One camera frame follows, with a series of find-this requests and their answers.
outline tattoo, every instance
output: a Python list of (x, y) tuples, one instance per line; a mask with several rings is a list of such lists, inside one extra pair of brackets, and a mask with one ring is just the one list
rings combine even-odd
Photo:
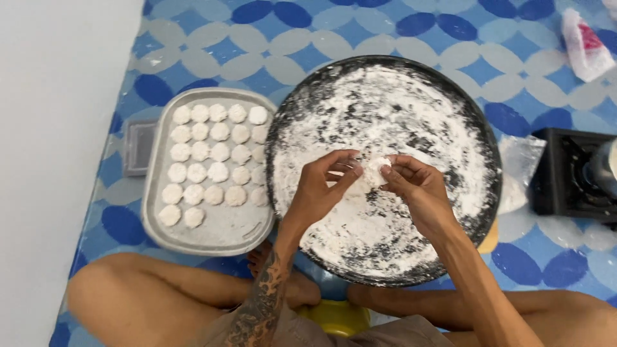
[(270, 346), (284, 299), (284, 282), (290, 264), (281, 264), (274, 249), (255, 279), (251, 293), (231, 322), (226, 346)]

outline round black tray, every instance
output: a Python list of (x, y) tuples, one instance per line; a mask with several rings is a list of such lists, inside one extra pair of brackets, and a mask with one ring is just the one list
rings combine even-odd
[[(307, 78), (300, 82), (300, 84), (296, 86), (287, 98), (285, 98), (279, 107), (277, 114), (275, 115), (275, 119), (270, 127), (270, 130), (268, 131), (268, 138), (266, 142), (266, 176), (268, 178), (268, 195), (271, 203), (273, 205), (275, 203), (271, 179), (273, 175), (272, 161), (274, 153), (272, 153), (271, 146), (269, 144), (276, 143), (280, 130), (288, 127), (292, 123), (293, 119), (290, 117), (285, 117), (285, 114), (293, 114), (300, 111), (299, 106), (296, 103), (298, 94), (302, 93), (303, 96), (309, 95), (311, 99), (314, 98), (314, 102), (320, 102), (320, 96), (323, 96), (323, 93), (319, 92), (320, 86), (330, 84), (337, 80), (339, 76), (357, 70), (365, 65), (382, 65), (384, 67), (392, 67), (399, 70), (409, 69), (411, 72), (421, 74), (423, 78), (430, 81), (433, 85), (439, 86), (441, 91), (447, 96), (465, 100), (463, 117), (466, 118), (465, 122), (468, 126), (479, 130), (478, 138), (484, 143), (484, 146), (482, 146), (482, 153), (487, 157), (487, 168), (490, 173), (490, 190), (494, 193), (489, 195), (487, 201), (488, 207), (478, 214), (476, 218), (477, 223), (475, 223), (476, 227), (474, 230), (467, 231), (467, 235), (473, 244), (478, 247), (488, 234), (495, 220), (502, 189), (502, 163), (499, 156), (495, 135), (493, 134), (489, 122), (484, 117), (482, 110), (456, 83), (447, 78), (444, 74), (428, 67), (427, 65), (401, 57), (379, 55), (358, 56), (333, 62), (332, 64), (324, 66), (307, 76)], [(331, 74), (333, 69), (340, 69), (340, 73), (337, 75)], [(443, 264), (437, 260), (428, 264), (428, 266), (423, 269), (416, 268), (416, 271), (409, 271), (400, 276), (389, 278), (387, 280), (384, 280), (383, 278), (376, 280), (375, 278), (371, 278), (370, 276), (366, 276), (358, 272), (349, 272), (338, 267), (334, 267), (332, 264), (327, 264), (310, 249), (301, 248), (300, 250), (321, 268), (330, 271), (350, 282), (364, 285), (375, 285), (376, 283), (379, 283), (379, 286), (388, 287), (413, 286), (434, 280), (435, 278), (439, 278), (446, 273), (446, 269)]]

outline gray metal tray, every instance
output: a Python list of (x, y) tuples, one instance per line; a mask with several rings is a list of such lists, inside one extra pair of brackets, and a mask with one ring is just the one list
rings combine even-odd
[[(152, 155), (148, 166), (146, 188), (141, 208), (144, 228), (147, 234), (161, 247), (181, 253), (201, 256), (234, 256), (242, 254), (257, 247), (272, 229), (275, 218), (269, 205), (257, 207), (250, 202), (250, 199), (239, 207), (230, 207), (225, 202), (217, 206), (211, 206), (203, 201), (197, 206), (205, 211), (205, 219), (204, 223), (197, 228), (185, 226), (182, 219), (176, 225), (166, 227), (157, 218), (160, 210), (165, 207), (165, 203), (161, 201), (160, 195), (162, 190), (170, 183), (167, 177), (167, 170), (174, 163), (169, 155), (169, 151), (174, 145), (173, 141), (169, 138), (169, 134), (176, 126), (172, 121), (172, 115), (180, 106), (187, 105), (193, 107), (196, 104), (206, 106), (221, 104), (227, 109), (233, 104), (240, 104), (247, 112), (254, 106), (263, 106), (269, 112), (267, 125), (271, 124), (272, 117), (276, 113), (276, 106), (266, 97), (250, 91), (231, 88), (196, 88), (185, 91), (173, 98), (162, 112), (159, 128), (152, 145)], [(223, 122), (229, 126), (230, 130), (235, 125), (229, 118)], [(186, 125), (192, 126), (193, 124), (194, 122), (190, 121)], [(214, 125), (211, 120), (208, 120), (206, 124), (210, 128)], [(249, 129), (253, 127), (248, 119), (241, 124)], [(204, 141), (210, 147), (214, 146), (217, 142), (210, 137)], [(230, 150), (236, 146), (231, 137), (224, 142)], [(253, 150), (259, 144), (249, 139), (244, 145)], [(190, 158), (184, 164), (188, 167), (194, 162), (197, 161)], [(201, 164), (208, 169), (213, 162), (213, 159), (208, 158)], [(217, 184), (226, 191), (234, 185), (231, 173), (238, 165), (231, 158), (224, 163), (230, 170), (229, 179), (222, 183), (213, 183), (210, 178), (206, 178), (201, 183), (204, 188)], [(251, 159), (244, 166), (249, 170), (253, 170), (259, 165), (261, 164)], [(180, 183), (184, 189), (190, 184), (192, 182), (188, 180)], [(257, 188), (258, 185), (249, 182), (243, 187), (247, 195), (250, 196), (251, 191)], [(184, 212), (191, 206), (185, 203), (184, 200), (181, 200), (178, 203), (178, 207)]]

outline floor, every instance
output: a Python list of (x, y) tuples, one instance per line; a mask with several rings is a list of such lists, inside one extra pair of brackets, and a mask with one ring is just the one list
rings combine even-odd
[[(148, 0), (109, 130), (72, 276), (117, 252), (138, 252), (249, 276), (243, 256), (205, 258), (160, 249), (139, 219), (143, 178), (122, 177), (123, 123), (155, 119), (196, 87), (256, 91), (275, 104), (308, 73), (362, 54), (433, 66), (484, 109), (495, 134), (543, 127), (617, 134), (617, 70), (583, 84), (570, 69), (560, 14), (574, 7), (613, 54), (617, 27), (601, 0)], [(538, 217), (524, 207), (499, 218), (499, 244), (483, 255), (504, 290), (567, 288), (617, 306), (617, 233), (591, 220)], [(296, 265), (324, 296), (344, 281), (301, 255)], [(413, 290), (453, 288), (448, 276)], [(52, 347), (102, 346), (62, 306)]]

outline flattened dough ball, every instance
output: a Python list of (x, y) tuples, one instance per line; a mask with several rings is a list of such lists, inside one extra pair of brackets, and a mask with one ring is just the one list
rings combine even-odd
[(173, 111), (172, 120), (176, 124), (184, 124), (191, 120), (191, 110), (187, 105), (178, 107)]
[(179, 162), (173, 163), (167, 171), (169, 180), (173, 183), (182, 183), (186, 179), (186, 166)]
[(196, 228), (203, 223), (204, 217), (204, 210), (199, 207), (191, 207), (184, 212), (184, 224), (189, 228)]
[(266, 155), (264, 153), (263, 145), (257, 146), (255, 147), (255, 149), (253, 149), (253, 159), (255, 159), (255, 161), (259, 164), (263, 164), (263, 162), (265, 162)]
[(165, 204), (177, 204), (182, 199), (182, 186), (170, 183), (161, 192), (160, 197)]
[(225, 106), (221, 104), (214, 104), (210, 106), (210, 120), (213, 122), (221, 122), (225, 118), (227, 118), (227, 110), (225, 109)]
[(219, 142), (212, 147), (210, 157), (218, 162), (224, 162), (230, 158), (230, 148), (225, 143)]
[(173, 161), (185, 162), (191, 156), (191, 147), (186, 143), (174, 144), (169, 151)]
[(214, 185), (208, 187), (208, 189), (204, 192), (204, 200), (210, 205), (218, 205), (223, 202), (223, 197), (225, 195), (225, 191), (223, 188)]
[(230, 129), (225, 123), (216, 123), (210, 130), (210, 136), (217, 141), (225, 141), (230, 137)]
[(231, 173), (231, 179), (237, 185), (245, 185), (249, 182), (249, 180), (251, 180), (251, 172), (246, 167), (239, 166), (233, 169), (233, 172)]
[(208, 169), (208, 177), (210, 177), (214, 183), (225, 182), (229, 176), (230, 171), (222, 162), (214, 162)]
[(186, 178), (193, 183), (201, 183), (206, 177), (208, 177), (208, 171), (199, 163), (191, 164), (186, 172)]
[(186, 187), (182, 197), (187, 204), (199, 204), (204, 199), (204, 187), (200, 185), (189, 185)]
[(266, 206), (268, 204), (268, 195), (266, 194), (266, 189), (261, 186), (252, 191), (251, 202), (255, 204), (255, 206)]
[(172, 227), (178, 223), (182, 212), (176, 205), (167, 205), (159, 212), (159, 220), (166, 227)]
[(208, 132), (210, 131), (210, 127), (208, 127), (204, 123), (197, 123), (193, 125), (191, 128), (191, 135), (197, 141), (205, 140), (208, 137)]
[(251, 131), (242, 124), (236, 125), (231, 131), (231, 139), (236, 144), (245, 143), (246, 140), (249, 139), (249, 137), (251, 137)]
[(264, 124), (268, 120), (268, 111), (263, 106), (255, 106), (249, 111), (249, 122), (255, 125)]
[(191, 119), (197, 123), (203, 123), (210, 118), (210, 110), (206, 105), (195, 105), (191, 111)]
[(225, 202), (229, 206), (242, 206), (246, 202), (246, 190), (241, 186), (231, 186), (225, 192)]
[(191, 147), (191, 156), (196, 161), (204, 161), (210, 156), (210, 145), (203, 141), (193, 143)]
[(175, 143), (186, 143), (191, 139), (191, 128), (186, 125), (179, 125), (172, 130), (169, 135)]
[(266, 137), (268, 137), (268, 127), (266, 125), (258, 125), (253, 128), (251, 138), (253, 141), (259, 144), (266, 143)]
[(251, 172), (251, 180), (256, 185), (264, 185), (266, 184), (266, 168), (263, 165), (260, 165), (253, 169)]
[(246, 119), (246, 110), (239, 104), (231, 106), (227, 113), (234, 123), (242, 123)]
[(237, 162), (240, 165), (244, 165), (251, 158), (251, 151), (247, 146), (243, 144), (237, 145), (231, 151), (231, 160)]

